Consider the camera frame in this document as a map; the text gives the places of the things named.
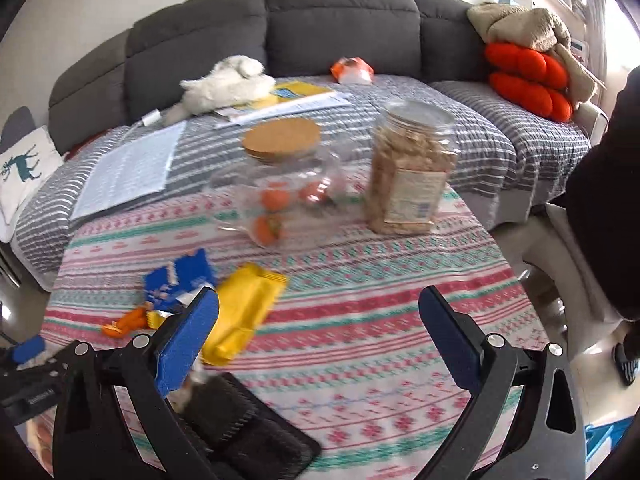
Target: plastic jar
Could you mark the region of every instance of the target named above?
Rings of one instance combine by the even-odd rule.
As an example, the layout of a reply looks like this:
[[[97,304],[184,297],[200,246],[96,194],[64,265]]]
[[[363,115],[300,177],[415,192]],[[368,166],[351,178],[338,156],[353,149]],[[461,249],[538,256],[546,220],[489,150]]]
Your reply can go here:
[[[426,233],[433,226],[460,150],[449,112],[418,101],[387,103],[373,134],[366,216],[382,234]]]

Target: dark clothing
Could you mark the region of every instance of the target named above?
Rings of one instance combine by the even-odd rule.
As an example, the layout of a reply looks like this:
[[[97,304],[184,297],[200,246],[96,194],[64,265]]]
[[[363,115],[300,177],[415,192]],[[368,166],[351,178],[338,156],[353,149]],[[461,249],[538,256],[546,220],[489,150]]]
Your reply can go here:
[[[630,361],[640,359],[640,324],[634,323],[622,342],[626,358]]]
[[[563,205],[607,298],[622,317],[639,320],[640,67],[618,94],[602,142],[569,176]]]

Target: sofa armrest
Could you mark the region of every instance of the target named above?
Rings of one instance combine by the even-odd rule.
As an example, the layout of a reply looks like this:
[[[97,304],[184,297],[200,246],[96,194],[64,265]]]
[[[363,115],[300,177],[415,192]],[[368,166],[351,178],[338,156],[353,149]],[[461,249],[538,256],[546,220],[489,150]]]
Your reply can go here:
[[[587,133],[589,142],[595,146],[604,135],[609,118],[595,104],[587,102],[580,103],[574,112],[574,122]]]

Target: metal screw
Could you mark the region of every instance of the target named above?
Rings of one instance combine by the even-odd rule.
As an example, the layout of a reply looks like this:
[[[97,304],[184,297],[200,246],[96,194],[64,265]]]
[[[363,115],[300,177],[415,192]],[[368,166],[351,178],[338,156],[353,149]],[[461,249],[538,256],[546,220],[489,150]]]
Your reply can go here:
[[[504,346],[504,338],[499,334],[491,334],[486,340],[491,346],[495,346],[496,348],[502,348]]]
[[[559,344],[551,343],[549,345],[549,351],[555,356],[562,355],[562,347]]]
[[[80,343],[76,346],[76,355],[84,355],[89,351],[89,345],[87,343]]]
[[[149,344],[149,341],[150,339],[148,335],[140,334],[133,339],[133,346],[135,346],[136,348],[144,348]]]

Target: gray striped blanket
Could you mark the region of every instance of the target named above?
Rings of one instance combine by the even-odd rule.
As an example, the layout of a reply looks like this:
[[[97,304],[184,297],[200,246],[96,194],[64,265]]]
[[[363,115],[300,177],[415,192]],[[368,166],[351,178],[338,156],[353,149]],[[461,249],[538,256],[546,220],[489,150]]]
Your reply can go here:
[[[329,77],[301,78],[315,84],[341,87]],[[519,155],[512,142],[496,126],[465,105],[411,78],[376,76],[375,85],[349,87],[353,92],[350,107],[306,112],[322,128],[322,140],[328,142],[339,132],[348,132],[355,141],[353,160],[367,160],[370,155],[370,131],[381,106],[391,98],[409,98],[429,102],[448,110],[456,117],[456,137],[462,150],[449,183],[470,204],[472,211],[487,228],[495,224],[502,190],[524,186],[535,192],[531,180],[519,170]],[[166,198],[199,191],[213,170],[242,158],[240,139],[250,126],[212,129],[212,118],[201,116],[188,121],[182,134],[166,189],[120,206],[132,209]],[[125,139],[133,140],[152,129],[140,127]],[[66,244],[78,227],[70,215],[80,190],[96,162],[123,141],[128,128],[116,128],[85,147],[73,160],[65,163],[47,181],[20,215],[12,246],[43,288],[50,289],[62,262]],[[521,211],[526,217],[528,209]]]
[[[441,81],[432,86],[481,114],[507,136],[516,150],[510,189],[526,193],[533,189],[534,204],[561,194],[569,174],[591,147],[574,122],[543,119],[503,99],[489,85]]]

